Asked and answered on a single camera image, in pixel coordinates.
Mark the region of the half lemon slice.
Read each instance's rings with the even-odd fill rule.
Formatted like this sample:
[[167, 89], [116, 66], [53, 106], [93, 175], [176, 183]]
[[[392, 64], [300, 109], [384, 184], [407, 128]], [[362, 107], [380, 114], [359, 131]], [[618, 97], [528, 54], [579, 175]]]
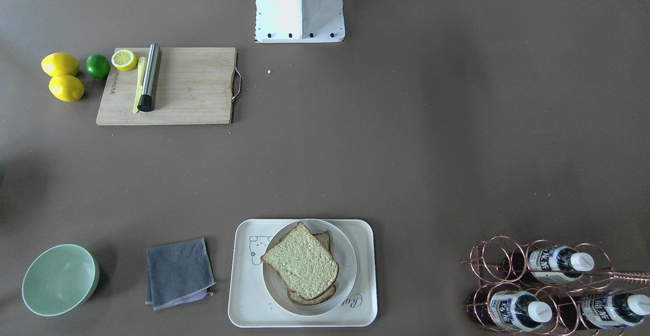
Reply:
[[128, 49], [119, 49], [111, 57], [111, 64], [119, 72], [127, 72], [136, 68], [138, 61], [136, 54]]

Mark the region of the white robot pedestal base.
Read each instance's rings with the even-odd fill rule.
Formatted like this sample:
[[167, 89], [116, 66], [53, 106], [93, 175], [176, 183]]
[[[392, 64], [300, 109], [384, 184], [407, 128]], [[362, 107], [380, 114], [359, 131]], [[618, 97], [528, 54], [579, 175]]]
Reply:
[[336, 43], [346, 36], [343, 0], [255, 0], [256, 43]]

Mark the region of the yellow lemon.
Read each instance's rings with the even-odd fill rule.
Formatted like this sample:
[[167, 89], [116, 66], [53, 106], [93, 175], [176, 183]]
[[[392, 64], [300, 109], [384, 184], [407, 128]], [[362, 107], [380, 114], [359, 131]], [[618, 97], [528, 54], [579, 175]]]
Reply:
[[40, 62], [42, 70], [50, 77], [60, 75], [76, 76], [79, 72], [79, 61], [65, 52], [54, 52]]
[[49, 91], [63, 102], [76, 102], [84, 95], [84, 85], [76, 77], [59, 75], [49, 81]]

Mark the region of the mint green bowl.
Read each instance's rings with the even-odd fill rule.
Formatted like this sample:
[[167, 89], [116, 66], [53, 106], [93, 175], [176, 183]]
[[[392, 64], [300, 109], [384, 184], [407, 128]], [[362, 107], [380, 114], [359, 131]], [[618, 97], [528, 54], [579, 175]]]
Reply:
[[59, 244], [39, 255], [22, 282], [25, 306], [42, 317], [58, 317], [88, 301], [99, 283], [97, 260], [77, 244]]

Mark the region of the bamboo cutting board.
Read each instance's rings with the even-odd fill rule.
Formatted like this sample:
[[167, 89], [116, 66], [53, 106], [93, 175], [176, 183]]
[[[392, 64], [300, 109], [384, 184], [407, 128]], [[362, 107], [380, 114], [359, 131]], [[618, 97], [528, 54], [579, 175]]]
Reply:
[[99, 126], [221, 125], [232, 122], [238, 52], [234, 47], [162, 47], [154, 109], [133, 112], [138, 70], [111, 68], [96, 123]]

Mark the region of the yellow knife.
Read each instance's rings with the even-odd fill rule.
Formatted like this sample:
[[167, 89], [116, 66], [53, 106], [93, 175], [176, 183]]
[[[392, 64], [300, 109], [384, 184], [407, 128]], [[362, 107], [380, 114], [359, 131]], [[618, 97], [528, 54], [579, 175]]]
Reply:
[[140, 96], [142, 95], [143, 79], [146, 70], [146, 65], [147, 65], [147, 58], [140, 57], [137, 63], [137, 83], [136, 83], [135, 99], [134, 99], [133, 109], [132, 109], [133, 114], [139, 112], [139, 101], [140, 101]]

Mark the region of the dark bottle white cap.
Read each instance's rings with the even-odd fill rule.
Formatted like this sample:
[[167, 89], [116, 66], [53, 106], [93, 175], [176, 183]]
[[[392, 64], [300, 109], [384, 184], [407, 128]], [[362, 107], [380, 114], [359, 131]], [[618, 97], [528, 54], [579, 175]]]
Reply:
[[520, 281], [530, 287], [545, 285], [566, 285], [582, 278], [595, 267], [595, 260], [589, 253], [562, 245], [519, 251], [504, 257], [500, 270], [507, 280]]

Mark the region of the cream rabbit serving tray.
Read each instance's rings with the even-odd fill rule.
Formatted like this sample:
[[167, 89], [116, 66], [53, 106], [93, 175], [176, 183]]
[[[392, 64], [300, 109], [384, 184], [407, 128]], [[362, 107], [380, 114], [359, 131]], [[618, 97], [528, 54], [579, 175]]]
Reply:
[[242, 328], [365, 327], [378, 312], [374, 232], [360, 219], [326, 219], [351, 240], [357, 257], [356, 282], [334, 310], [316, 317], [300, 317], [281, 308], [263, 280], [262, 254], [283, 225], [297, 219], [249, 219], [235, 232], [228, 314]]

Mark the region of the grey folded cloth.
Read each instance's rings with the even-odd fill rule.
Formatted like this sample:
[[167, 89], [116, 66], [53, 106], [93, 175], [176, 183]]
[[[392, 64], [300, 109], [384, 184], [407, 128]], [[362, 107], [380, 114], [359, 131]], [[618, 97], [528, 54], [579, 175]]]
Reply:
[[153, 310], [204, 299], [215, 285], [204, 238], [146, 250], [145, 304]]

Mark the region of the green lime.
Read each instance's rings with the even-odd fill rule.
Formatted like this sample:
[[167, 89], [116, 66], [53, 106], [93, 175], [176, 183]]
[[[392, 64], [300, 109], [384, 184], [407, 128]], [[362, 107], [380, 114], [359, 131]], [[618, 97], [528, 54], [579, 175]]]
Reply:
[[97, 80], [105, 80], [111, 70], [111, 63], [102, 54], [93, 54], [86, 59], [85, 69], [89, 76]]

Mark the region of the steel muddler black tip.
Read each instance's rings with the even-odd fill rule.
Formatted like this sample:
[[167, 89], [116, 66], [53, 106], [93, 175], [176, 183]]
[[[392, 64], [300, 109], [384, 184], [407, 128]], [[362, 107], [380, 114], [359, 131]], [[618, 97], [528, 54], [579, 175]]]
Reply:
[[138, 105], [139, 112], [151, 112], [155, 109], [155, 93], [161, 60], [161, 49], [157, 43], [150, 45], [146, 58], [147, 65], [144, 73], [142, 95]]

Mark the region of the white round plate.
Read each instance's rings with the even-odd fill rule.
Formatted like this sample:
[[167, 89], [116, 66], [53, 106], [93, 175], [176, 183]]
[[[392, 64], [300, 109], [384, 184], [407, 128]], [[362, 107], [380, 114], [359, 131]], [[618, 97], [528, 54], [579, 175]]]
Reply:
[[331, 253], [339, 265], [339, 275], [337, 280], [335, 280], [335, 286], [337, 288], [335, 295], [326, 302], [315, 306], [300, 306], [293, 304], [286, 294], [287, 291], [285, 285], [283, 285], [276, 272], [262, 262], [263, 280], [269, 295], [279, 306], [281, 306], [281, 308], [300, 317], [316, 317], [334, 310], [334, 308], [340, 305], [340, 303], [351, 293], [358, 273], [357, 257], [348, 236], [346, 236], [342, 230], [333, 223], [320, 219], [291, 220], [290, 223], [283, 225], [283, 227], [276, 232], [267, 246], [267, 249], [277, 244], [283, 236], [290, 232], [297, 222], [303, 222], [312, 234], [325, 231], [328, 231], [331, 234]]

